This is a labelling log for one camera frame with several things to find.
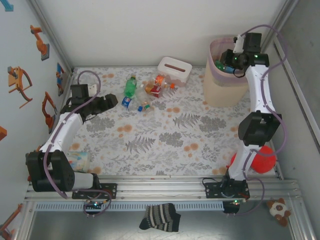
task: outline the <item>teddy bear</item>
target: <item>teddy bear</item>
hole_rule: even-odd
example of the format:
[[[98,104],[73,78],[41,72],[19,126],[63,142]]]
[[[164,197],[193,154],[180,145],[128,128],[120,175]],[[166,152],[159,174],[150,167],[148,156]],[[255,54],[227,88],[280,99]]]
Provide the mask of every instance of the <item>teddy bear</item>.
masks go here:
[[[291,215],[291,212],[288,210],[285,200],[279,198],[277,201],[270,200],[266,204],[270,209],[270,214],[277,219],[281,226],[286,227],[288,225],[287,217]]]

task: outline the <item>floral mat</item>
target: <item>floral mat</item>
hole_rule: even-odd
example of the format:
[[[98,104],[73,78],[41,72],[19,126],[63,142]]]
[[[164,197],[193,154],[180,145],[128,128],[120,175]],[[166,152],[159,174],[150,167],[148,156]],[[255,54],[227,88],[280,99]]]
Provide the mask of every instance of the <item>floral mat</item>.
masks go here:
[[[148,81],[156,67],[76,68],[101,79],[99,96],[124,91],[126,77]],[[152,96],[154,114],[128,111],[118,104],[86,121],[70,151],[89,152],[89,172],[102,175],[223,175],[240,140],[238,125],[250,112],[247,93],[234,107],[210,107],[203,93],[204,68],[193,68],[186,87]],[[96,84],[84,73],[80,83]],[[275,175],[271,170],[267,175]]]

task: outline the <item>black sock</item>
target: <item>black sock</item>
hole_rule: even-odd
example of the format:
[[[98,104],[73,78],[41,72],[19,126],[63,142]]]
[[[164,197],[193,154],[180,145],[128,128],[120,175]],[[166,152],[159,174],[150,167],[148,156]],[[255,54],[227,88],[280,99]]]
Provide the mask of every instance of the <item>black sock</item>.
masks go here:
[[[155,206],[147,206],[144,218],[140,223],[139,228],[146,230],[154,228],[161,224],[173,222],[176,218],[176,209],[172,203],[160,204]]]
[[[169,233],[179,232],[180,217],[181,215],[176,213],[172,221],[156,225],[154,226],[154,228],[165,231],[165,232],[169,232]]]

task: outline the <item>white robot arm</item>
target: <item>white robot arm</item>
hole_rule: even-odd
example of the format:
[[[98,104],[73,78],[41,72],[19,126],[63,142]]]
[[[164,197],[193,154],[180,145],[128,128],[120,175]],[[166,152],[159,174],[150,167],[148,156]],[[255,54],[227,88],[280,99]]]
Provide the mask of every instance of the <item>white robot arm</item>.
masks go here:
[[[268,67],[266,67],[265,65],[255,65],[255,66],[249,66],[248,69],[245,71],[245,76],[249,84],[251,112],[260,111],[263,114],[271,114],[271,112],[266,108],[264,104],[263,97],[262,97],[262,89],[261,89],[261,77],[267,70],[268,70]],[[264,90],[265,98],[269,108],[271,108],[274,111],[275,108],[271,101],[268,75],[264,77],[263,90]],[[247,156],[249,155],[251,150],[259,151],[261,148],[262,146],[259,146],[256,144],[249,144],[248,146],[246,146],[242,141],[236,153],[235,160],[229,168],[230,178],[235,179],[237,181],[244,180],[245,177],[243,174],[243,167],[247,159]],[[255,151],[252,153],[249,161],[246,164],[245,172],[249,170],[256,154],[257,153]]]
[[[98,176],[94,173],[74,172],[65,153],[69,151],[73,138],[87,116],[103,113],[116,106],[118,101],[113,94],[92,99],[87,84],[71,85],[70,88],[72,97],[62,108],[59,122],[50,138],[39,152],[26,155],[26,165],[36,192],[55,191],[53,185],[62,192],[100,189]],[[52,169],[47,173],[47,169],[44,169],[45,154],[47,164],[52,165]]]
[[[251,113],[239,124],[238,136],[242,141],[233,164],[221,181],[218,191],[223,196],[249,195],[246,175],[258,152],[275,134],[280,114],[272,104],[267,70],[269,58],[261,53],[261,33],[246,33],[234,38],[235,47],[221,55],[220,62],[234,70],[242,70],[248,81]]]

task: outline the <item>pink bin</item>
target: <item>pink bin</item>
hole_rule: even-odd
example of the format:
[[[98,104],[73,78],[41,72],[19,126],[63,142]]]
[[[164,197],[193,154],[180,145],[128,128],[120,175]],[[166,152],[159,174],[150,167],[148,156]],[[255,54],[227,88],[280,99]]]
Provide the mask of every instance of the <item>pink bin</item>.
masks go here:
[[[220,60],[227,49],[234,49],[232,37],[214,40],[210,44],[203,81],[205,101],[212,107],[231,107],[236,105],[248,91],[247,78],[237,78],[233,74],[220,71],[214,62]]]

